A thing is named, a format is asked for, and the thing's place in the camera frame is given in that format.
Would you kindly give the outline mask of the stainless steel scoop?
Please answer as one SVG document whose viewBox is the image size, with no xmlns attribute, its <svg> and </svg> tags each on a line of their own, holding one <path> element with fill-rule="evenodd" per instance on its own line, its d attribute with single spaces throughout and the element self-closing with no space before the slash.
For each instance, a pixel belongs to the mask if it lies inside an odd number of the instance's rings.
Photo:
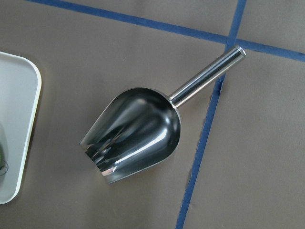
<svg viewBox="0 0 305 229">
<path fill-rule="evenodd" d="M 136 87 L 115 97 L 80 141 L 108 183 L 127 178 L 168 158 L 181 135 L 178 107 L 246 57 L 235 45 L 171 95 Z"/>
</svg>

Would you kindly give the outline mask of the white serving tray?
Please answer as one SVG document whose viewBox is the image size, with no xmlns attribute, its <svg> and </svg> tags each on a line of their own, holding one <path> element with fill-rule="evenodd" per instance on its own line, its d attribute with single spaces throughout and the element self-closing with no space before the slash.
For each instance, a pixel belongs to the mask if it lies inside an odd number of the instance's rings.
<svg viewBox="0 0 305 229">
<path fill-rule="evenodd" d="M 24 57 L 0 54 L 0 202 L 19 192 L 41 91 L 41 74 Z"/>
</svg>

